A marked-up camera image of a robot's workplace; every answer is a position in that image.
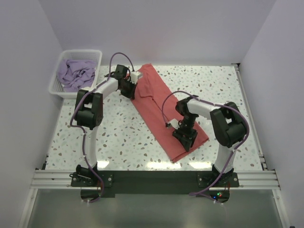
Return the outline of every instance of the speckled white surface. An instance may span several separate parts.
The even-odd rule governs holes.
[[[214,103],[235,102],[247,117],[244,100],[232,66],[154,66],[171,91],[183,90]],[[99,81],[108,72],[102,66]],[[176,94],[178,99],[186,95]],[[54,138],[49,148],[47,170],[74,170],[81,161],[81,130],[69,127],[75,100],[64,100]],[[173,164],[157,143],[131,101],[119,91],[104,100],[104,119],[96,141],[98,169],[105,170],[210,170],[216,160],[218,142],[211,121],[197,122],[209,141]],[[236,171],[262,170],[253,134],[239,148]]]

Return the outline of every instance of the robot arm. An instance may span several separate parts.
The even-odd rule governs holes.
[[[127,76],[127,72],[127,67],[117,65],[115,72],[111,74],[107,82],[102,84],[95,93],[91,93],[85,98],[75,115],[77,125],[87,127],[90,130],[86,129],[85,151],[87,161],[91,167],[97,165],[95,145],[98,126],[103,119],[103,100],[117,90],[120,90],[121,94],[125,97],[134,99],[137,80],[142,74],[140,72],[132,72]],[[86,93],[88,93],[88,91],[85,89],[78,91],[75,108]],[[82,168],[88,168],[85,161],[81,161],[80,166]]]
[[[244,120],[232,110],[225,108],[227,106],[239,111],[233,102],[218,108],[188,97],[178,101],[175,107],[176,111],[183,116],[183,120],[178,125],[176,125],[176,120],[169,122],[169,125],[175,128],[172,135],[180,141],[186,151],[189,151],[197,136],[197,131],[193,128],[195,119],[201,115],[212,121],[214,134],[219,142],[218,157],[212,167],[215,176],[224,169],[233,146],[241,142],[247,132]],[[234,157],[235,154],[230,159],[224,174],[233,172]]]

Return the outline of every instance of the purple cloth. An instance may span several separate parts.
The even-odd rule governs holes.
[[[57,71],[57,78],[64,85],[65,92],[77,92],[91,86],[95,78],[97,63],[91,60],[63,59]]]

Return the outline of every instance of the red towel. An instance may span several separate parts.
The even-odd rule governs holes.
[[[192,151],[200,147],[209,138],[203,129],[195,123],[194,129],[198,131],[198,136],[193,147],[186,152],[182,144],[172,136],[173,128],[166,128],[162,118],[162,103],[171,93],[170,89],[163,82],[156,70],[151,64],[146,64],[139,70],[143,77],[139,79],[135,90],[135,99],[133,105],[142,116],[148,128],[166,151],[167,155],[173,162],[185,157]],[[168,120],[182,120],[183,117],[175,110],[178,99],[172,95],[165,103],[164,114]]]

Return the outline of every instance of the white basket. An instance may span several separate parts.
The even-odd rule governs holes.
[[[51,94],[58,95],[62,98],[68,98],[68,99],[76,99],[77,93],[69,93],[65,92],[63,89],[63,86],[59,82],[57,78],[57,71],[59,64],[62,59],[89,59],[97,63],[96,66],[96,71],[95,71],[95,78],[92,83],[91,87],[96,86],[97,80],[98,80],[98,74],[99,74],[99,67],[100,67],[100,62],[101,62],[101,56],[102,53],[100,50],[66,50],[61,53],[59,56],[57,65],[56,65],[56,70],[53,73],[51,82],[48,87],[48,91]]]

